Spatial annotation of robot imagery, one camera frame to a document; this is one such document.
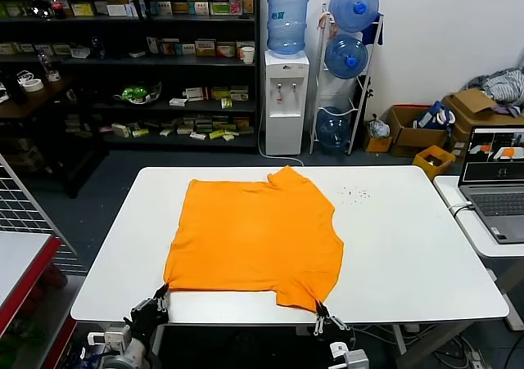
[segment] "wire grid panel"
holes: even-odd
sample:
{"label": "wire grid panel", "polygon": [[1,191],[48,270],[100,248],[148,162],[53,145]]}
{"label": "wire grid panel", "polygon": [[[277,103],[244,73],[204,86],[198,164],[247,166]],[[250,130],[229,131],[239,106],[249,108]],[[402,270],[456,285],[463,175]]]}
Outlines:
{"label": "wire grid panel", "polygon": [[54,264],[66,275],[86,275],[73,247],[64,238],[22,181],[0,155],[0,231],[37,232],[57,236],[61,246]]}

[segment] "gray cloth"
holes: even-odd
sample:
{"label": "gray cloth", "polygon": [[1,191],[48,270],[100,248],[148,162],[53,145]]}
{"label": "gray cloth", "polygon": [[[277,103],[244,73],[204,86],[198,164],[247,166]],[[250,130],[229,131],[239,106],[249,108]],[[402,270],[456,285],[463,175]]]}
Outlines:
{"label": "gray cloth", "polygon": [[465,88],[479,88],[499,106],[494,110],[500,114],[518,116],[524,105],[524,74],[518,69],[506,69],[490,76],[479,76]]}

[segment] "metal rack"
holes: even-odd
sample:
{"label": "metal rack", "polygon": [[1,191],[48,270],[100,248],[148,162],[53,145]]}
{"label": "metal rack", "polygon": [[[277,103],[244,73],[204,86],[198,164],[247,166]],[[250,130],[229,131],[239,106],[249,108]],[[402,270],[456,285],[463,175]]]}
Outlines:
{"label": "metal rack", "polygon": [[65,275],[84,277],[87,268],[79,261],[73,246],[29,193],[22,181],[0,155],[0,231],[41,232],[60,238],[53,263]]}
{"label": "metal rack", "polygon": [[[316,62],[317,73],[315,75],[317,89],[316,89],[315,100],[314,100],[313,125],[311,126],[311,131],[310,131],[310,143],[309,143],[309,153],[310,154],[313,153],[314,144],[318,141],[317,133],[316,133],[317,115],[320,110],[324,109],[324,106],[323,106],[324,101],[328,98],[342,96],[340,94],[326,94],[323,92],[323,88],[326,85],[325,84],[326,75],[332,76],[332,74],[329,74],[329,69],[326,67],[326,64],[324,63],[324,58],[326,56],[326,45],[328,43],[328,40],[330,39],[330,35],[332,34],[332,32],[336,30],[336,28],[333,28],[333,27],[337,27],[337,25],[333,17],[331,16],[331,14],[329,13],[327,9],[327,5],[325,3],[322,5],[322,16],[326,17],[326,21],[324,22],[323,25],[322,25],[322,22],[319,23],[319,27],[318,27],[318,30],[319,30],[318,32],[318,50],[317,50],[317,56],[316,56],[317,57],[317,62]],[[366,69],[364,70],[363,73],[359,75],[359,76],[362,76],[363,74],[365,74],[364,83],[360,82],[359,76],[355,77],[354,79],[347,80],[347,81],[352,81],[352,80],[356,81],[362,89],[362,94],[360,96],[359,105],[355,107],[355,104],[352,101],[351,95],[349,95],[347,98],[349,101],[349,105],[348,105],[349,108],[347,111],[343,112],[342,114],[336,115],[336,114],[330,113],[327,110],[324,110],[328,114],[335,115],[335,116],[343,116],[343,115],[348,115],[348,114],[356,112],[355,119],[353,119],[352,121],[353,125],[351,128],[351,138],[350,138],[350,143],[349,143],[348,150],[347,150],[347,155],[351,155],[351,151],[353,150],[356,129],[359,125],[360,115],[362,114],[362,107],[366,100],[366,93],[370,85],[370,79],[371,79],[370,72],[371,72],[371,68],[373,67],[373,52],[375,51],[375,47],[378,45],[380,34],[382,32],[383,23],[384,23],[384,15],[380,15],[378,18],[378,21],[375,21],[373,23],[374,25],[377,25],[377,33],[375,34],[375,39],[373,40],[373,46],[371,47],[369,51],[369,59],[368,59],[368,64],[366,66]]]}

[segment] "water cooler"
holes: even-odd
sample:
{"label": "water cooler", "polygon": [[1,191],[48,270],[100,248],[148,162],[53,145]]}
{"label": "water cooler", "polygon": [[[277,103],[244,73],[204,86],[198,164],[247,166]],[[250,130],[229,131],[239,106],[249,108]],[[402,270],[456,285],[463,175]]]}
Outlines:
{"label": "water cooler", "polygon": [[265,152],[299,155],[304,127],[309,60],[303,50],[292,55],[264,54]]}

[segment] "black shelving unit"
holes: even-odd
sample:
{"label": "black shelving unit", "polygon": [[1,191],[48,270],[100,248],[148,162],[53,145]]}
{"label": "black shelving unit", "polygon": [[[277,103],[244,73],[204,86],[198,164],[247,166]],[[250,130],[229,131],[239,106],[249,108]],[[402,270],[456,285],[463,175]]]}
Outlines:
{"label": "black shelving unit", "polygon": [[[70,0],[93,2],[96,0]],[[186,0],[169,0],[171,2]],[[244,16],[192,16],[175,14],[153,16],[151,19],[124,16],[80,16],[44,20],[37,17],[0,19],[0,43],[80,43],[90,46],[92,36],[99,37],[107,51],[105,60],[75,59],[53,56],[59,71],[80,78],[84,104],[98,123],[127,124],[137,120],[169,120],[187,113],[228,115],[250,118],[256,129],[260,119],[260,3],[254,0],[254,13]],[[146,37],[179,38],[193,42],[199,38],[217,41],[255,41],[255,60],[246,65],[241,60],[217,56],[161,56],[150,54]],[[132,58],[129,52],[144,50],[146,56]],[[20,68],[39,71],[34,54],[0,56],[0,69]],[[162,82],[159,101],[150,106],[132,106],[114,102],[124,85],[142,80]],[[219,101],[191,101],[185,107],[170,106],[169,99],[182,97],[182,90],[194,87],[247,85],[248,101],[234,101],[230,109],[222,109]],[[257,133],[241,135],[226,142],[224,139],[198,141],[187,135],[161,137],[156,131],[146,137],[122,138],[104,134],[110,148],[181,149],[184,147],[213,150],[257,150]]]}

